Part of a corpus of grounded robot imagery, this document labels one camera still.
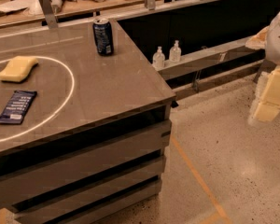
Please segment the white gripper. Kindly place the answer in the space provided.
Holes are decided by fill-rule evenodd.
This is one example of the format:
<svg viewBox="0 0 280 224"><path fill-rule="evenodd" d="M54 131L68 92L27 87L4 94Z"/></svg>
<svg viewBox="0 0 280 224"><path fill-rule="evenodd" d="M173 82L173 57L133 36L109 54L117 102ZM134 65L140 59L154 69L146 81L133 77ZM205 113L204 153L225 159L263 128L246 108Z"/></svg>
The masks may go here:
<svg viewBox="0 0 280 224"><path fill-rule="evenodd" d="M245 46L249 49L265 49L268 26L251 36ZM255 99L249 110L248 124L262 125L273 121L280 113L280 65L264 61L257 77Z"/></svg>

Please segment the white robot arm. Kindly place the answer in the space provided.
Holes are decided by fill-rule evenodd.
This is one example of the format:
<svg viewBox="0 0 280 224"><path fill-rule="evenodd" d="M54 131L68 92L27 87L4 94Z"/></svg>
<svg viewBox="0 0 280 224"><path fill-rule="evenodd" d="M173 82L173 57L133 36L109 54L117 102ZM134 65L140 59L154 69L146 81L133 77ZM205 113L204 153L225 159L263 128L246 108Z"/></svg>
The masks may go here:
<svg viewBox="0 0 280 224"><path fill-rule="evenodd" d="M276 65L272 72L260 73L250 107L248 123L260 125L273 121L280 113L280 11L270 25L250 37L245 46L264 49L265 59Z"/></svg>

